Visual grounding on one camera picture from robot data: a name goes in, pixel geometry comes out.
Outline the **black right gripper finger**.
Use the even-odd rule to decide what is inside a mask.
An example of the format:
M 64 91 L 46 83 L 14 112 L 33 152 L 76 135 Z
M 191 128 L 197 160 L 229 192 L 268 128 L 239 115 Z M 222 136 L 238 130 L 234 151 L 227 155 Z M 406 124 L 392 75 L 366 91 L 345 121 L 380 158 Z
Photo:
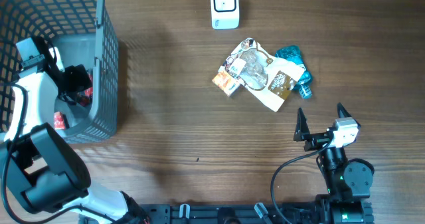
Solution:
M 345 109 L 345 107 L 342 105 L 342 103 L 337 104 L 337 115 L 338 118 L 351 118 L 352 115 L 348 113 L 348 111 Z
M 309 138 L 309 135 L 310 131 L 307 125 L 307 118 L 305 117 L 302 108 L 298 108 L 296 128 L 294 131 L 294 141 L 306 141 Z

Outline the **black red snack packet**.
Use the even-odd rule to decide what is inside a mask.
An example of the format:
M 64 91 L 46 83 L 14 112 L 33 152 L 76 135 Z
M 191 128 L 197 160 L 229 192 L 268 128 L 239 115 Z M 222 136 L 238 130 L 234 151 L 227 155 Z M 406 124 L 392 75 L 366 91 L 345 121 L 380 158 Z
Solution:
M 89 72 L 87 75 L 88 78 L 84 80 L 82 90 L 76 95 L 76 102 L 83 107 L 89 106 L 92 103 L 93 97 L 93 76 Z

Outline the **beige snack pouch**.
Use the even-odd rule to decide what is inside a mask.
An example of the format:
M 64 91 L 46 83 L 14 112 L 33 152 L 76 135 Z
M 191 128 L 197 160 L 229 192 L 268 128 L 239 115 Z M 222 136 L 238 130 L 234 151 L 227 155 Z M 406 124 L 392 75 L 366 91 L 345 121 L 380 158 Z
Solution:
M 218 72 L 225 70 L 237 79 L 240 87 L 277 112 L 296 84 L 296 68 L 294 63 L 270 55 L 260 43 L 247 38 L 231 52 Z

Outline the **blue mouthwash bottle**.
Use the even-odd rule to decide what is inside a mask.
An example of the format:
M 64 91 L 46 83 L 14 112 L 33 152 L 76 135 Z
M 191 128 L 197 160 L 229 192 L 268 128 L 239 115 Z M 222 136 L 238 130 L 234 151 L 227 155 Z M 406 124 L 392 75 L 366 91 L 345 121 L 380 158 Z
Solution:
M 297 81 L 293 87 L 293 90 L 297 90 L 303 99 L 311 98 L 313 93 L 311 91 L 310 84 L 313 82 L 313 75 L 310 73 L 310 71 L 308 71 L 306 65 L 304 64 L 299 47 L 297 45 L 290 45 L 278 49 L 275 53 L 275 57 L 283 58 L 297 66 Z

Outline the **orange small box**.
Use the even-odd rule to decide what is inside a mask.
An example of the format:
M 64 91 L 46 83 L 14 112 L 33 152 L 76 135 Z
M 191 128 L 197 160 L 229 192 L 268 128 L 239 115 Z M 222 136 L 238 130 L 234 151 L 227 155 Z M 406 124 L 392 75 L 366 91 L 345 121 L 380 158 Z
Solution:
M 240 83 L 237 79 L 233 78 L 225 70 L 218 72 L 218 74 L 212 79 L 212 82 L 227 96 L 231 96 L 240 87 Z

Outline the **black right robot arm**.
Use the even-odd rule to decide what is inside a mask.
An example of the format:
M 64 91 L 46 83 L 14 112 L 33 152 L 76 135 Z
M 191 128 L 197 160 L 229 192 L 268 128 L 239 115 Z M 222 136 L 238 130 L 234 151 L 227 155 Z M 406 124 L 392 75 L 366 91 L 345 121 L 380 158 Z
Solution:
M 345 147 L 357 140 L 361 125 L 341 103 L 338 118 L 325 132 L 312 134 L 301 108 L 297 111 L 294 140 L 305 142 L 304 150 L 317 152 L 317 165 L 328 194 L 317 195 L 311 210 L 313 223 L 373 223 L 370 197 L 375 169 L 360 158 L 348 159 Z

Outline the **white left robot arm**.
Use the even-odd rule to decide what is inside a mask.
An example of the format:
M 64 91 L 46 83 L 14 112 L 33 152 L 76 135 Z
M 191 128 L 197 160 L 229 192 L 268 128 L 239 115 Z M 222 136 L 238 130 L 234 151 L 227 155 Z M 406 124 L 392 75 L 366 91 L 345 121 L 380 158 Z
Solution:
M 83 65 L 59 69 L 53 44 L 43 37 L 16 43 L 20 69 L 8 85 L 15 114 L 1 144 L 1 200 L 17 223 L 10 192 L 28 213 L 50 213 L 44 223 L 74 211 L 98 223 L 150 223 L 147 211 L 122 191 L 95 185 L 85 163 L 54 128 L 57 99 L 75 104 L 92 87 Z

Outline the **white barcode scanner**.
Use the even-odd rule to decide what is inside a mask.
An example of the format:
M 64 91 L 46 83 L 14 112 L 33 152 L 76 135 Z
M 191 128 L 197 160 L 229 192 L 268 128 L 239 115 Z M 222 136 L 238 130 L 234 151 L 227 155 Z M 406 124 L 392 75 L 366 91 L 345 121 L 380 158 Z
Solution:
M 239 0 L 211 0 L 211 26 L 213 29 L 236 29 L 239 23 Z

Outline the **grey plastic mesh basket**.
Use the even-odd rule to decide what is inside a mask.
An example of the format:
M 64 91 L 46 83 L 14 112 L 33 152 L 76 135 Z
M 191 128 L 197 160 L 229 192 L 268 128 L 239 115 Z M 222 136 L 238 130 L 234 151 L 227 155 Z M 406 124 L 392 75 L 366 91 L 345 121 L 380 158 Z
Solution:
M 84 65 L 92 77 L 92 101 L 86 107 L 61 100 L 69 127 L 59 134 L 69 143 L 101 142 L 116 133 L 118 38 L 105 0 L 1 0 L 1 82 L 18 73 L 15 43 L 38 36 L 50 40 L 63 66 Z

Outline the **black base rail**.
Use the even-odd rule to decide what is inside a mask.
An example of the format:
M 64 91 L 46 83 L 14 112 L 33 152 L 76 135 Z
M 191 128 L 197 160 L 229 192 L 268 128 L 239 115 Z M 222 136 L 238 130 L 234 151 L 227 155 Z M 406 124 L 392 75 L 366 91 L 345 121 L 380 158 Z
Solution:
M 148 223 L 366 223 L 375 222 L 370 203 L 287 203 L 285 219 L 274 206 L 256 205 L 143 205 Z

